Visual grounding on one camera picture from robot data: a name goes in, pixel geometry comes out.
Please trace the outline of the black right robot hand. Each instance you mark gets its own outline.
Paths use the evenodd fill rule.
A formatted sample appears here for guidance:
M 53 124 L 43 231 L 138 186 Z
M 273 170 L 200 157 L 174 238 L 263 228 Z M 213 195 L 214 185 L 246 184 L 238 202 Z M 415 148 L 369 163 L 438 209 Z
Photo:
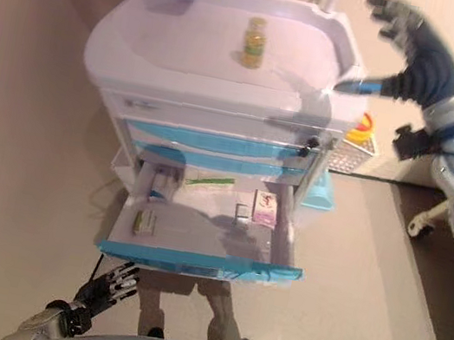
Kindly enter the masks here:
M 425 15 L 404 0 L 366 3 L 371 18 L 383 24 L 379 36 L 403 53 L 405 68 L 383 78 L 341 81 L 334 90 L 415 101 L 421 108 L 454 97 L 454 57 Z

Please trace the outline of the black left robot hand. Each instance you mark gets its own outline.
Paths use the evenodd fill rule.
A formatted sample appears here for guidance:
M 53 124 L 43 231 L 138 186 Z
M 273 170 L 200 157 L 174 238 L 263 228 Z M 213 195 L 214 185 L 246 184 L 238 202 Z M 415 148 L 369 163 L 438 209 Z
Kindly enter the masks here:
M 86 282 L 75 294 L 74 301 L 82 304 L 96 317 L 102 312 L 137 294 L 139 267 L 132 262 L 116 266 Z

